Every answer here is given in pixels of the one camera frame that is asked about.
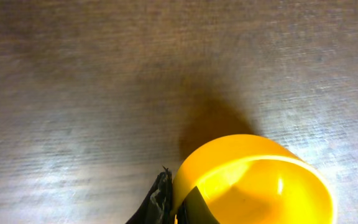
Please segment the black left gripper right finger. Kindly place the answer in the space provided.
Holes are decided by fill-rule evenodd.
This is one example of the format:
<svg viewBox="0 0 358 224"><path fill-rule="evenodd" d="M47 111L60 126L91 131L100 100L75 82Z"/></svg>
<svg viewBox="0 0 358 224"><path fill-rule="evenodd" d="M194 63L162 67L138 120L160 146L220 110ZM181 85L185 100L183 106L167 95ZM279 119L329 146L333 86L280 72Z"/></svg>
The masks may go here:
<svg viewBox="0 0 358 224"><path fill-rule="evenodd" d="M201 192L194 187L177 211L178 224L219 224L209 210Z"/></svg>

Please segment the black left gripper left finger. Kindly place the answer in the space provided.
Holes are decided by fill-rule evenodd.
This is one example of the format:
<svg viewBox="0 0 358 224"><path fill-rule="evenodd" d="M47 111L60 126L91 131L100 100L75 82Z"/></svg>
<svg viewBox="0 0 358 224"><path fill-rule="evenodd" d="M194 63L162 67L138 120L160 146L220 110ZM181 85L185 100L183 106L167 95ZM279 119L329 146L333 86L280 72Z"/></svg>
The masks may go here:
<svg viewBox="0 0 358 224"><path fill-rule="evenodd" d="M163 167L135 214L126 224L172 224L172 172Z"/></svg>

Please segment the yellow plastic bowl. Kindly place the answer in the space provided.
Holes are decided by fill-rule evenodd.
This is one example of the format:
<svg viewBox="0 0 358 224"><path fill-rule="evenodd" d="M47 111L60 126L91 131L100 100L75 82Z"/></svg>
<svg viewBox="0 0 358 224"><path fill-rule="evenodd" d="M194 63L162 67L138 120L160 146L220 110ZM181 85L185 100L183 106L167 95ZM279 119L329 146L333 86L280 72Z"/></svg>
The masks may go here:
<svg viewBox="0 0 358 224"><path fill-rule="evenodd" d="M219 223L337 223L328 181L261 136L224 136L193 151L173 180L172 214L194 187Z"/></svg>

